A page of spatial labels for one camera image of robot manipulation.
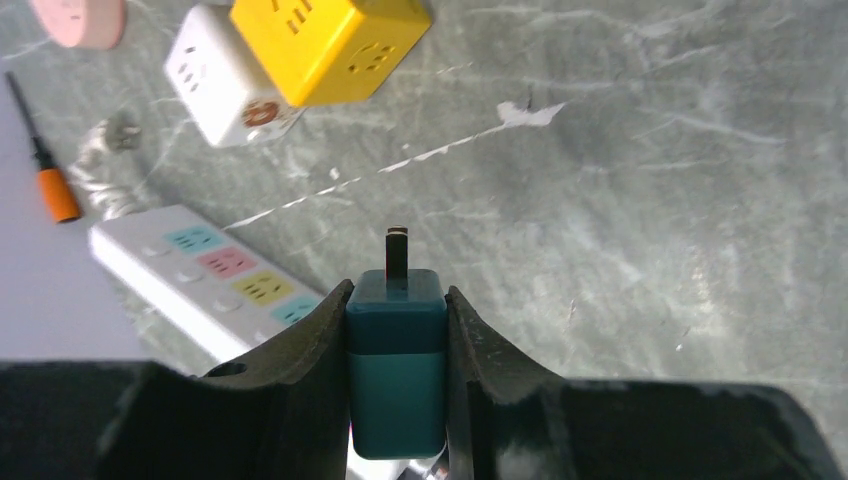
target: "pink outlet socket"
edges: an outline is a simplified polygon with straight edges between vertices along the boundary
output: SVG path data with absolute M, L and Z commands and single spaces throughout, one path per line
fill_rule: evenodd
M 256 261 L 236 247 L 222 248 L 197 257 L 218 278 L 230 278 L 256 266 Z
M 63 47 L 107 50 L 121 39 L 125 0 L 29 0 L 41 26 Z

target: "gray marble table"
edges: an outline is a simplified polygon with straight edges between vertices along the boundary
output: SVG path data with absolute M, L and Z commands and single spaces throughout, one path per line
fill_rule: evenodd
M 372 99 L 214 150 L 161 70 L 193 3 L 129 0 L 109 52 L 0 6 L 0 53 L 62 163 L 127 111 L 137 187 L 317 289 L 379 268 L 406 224 L 413 266 L 557 373 L 775 384 L 844 464 L 848 4 L 432 0 Z M 123 294 L 159 358 L 211 365 Z

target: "plug prong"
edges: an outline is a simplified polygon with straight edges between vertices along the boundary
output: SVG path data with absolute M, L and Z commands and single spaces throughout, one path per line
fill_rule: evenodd
M 405 280 L 409 268 L 409 229 L 389 228 L 386 234 L 386 279 Z

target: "power strip switch button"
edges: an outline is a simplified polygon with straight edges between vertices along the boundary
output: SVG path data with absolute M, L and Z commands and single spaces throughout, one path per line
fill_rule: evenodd
M 141 248 L 141 252 L 148 257 L 161 257 L 171 251 L 171 247 L 167 243 L 154 240 L 153 242 Z
M 256 130 L 247 134 L 247 141 L 256 142 L 262 140 L 267 137 L 269 133 L 271 132 L 269 132 L 267 128 L 257 128 Z
M 203 278 L 203 270 L 194 265 L 187 265 L 177 271 L 177 280 L 183 283 L 196 282 Z
M 236 295 L 222 293 L 215 299 L 215 303 L 212 304 L 212 307 L 219 312 L 227 313 L 239 308 L 242 303 L 241 298 Z

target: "power strip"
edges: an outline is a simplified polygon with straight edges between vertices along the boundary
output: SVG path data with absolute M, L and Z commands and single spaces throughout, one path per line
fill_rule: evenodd
M 89 246 L 220 362 L 282 332 L 323 298 L 182 205 L 98 223 Z
M 165 75 L 211 146 L 280 138 L 303 110 L 286 103 L 229 14 L 224 5 L 192 7 L 165 61 Z

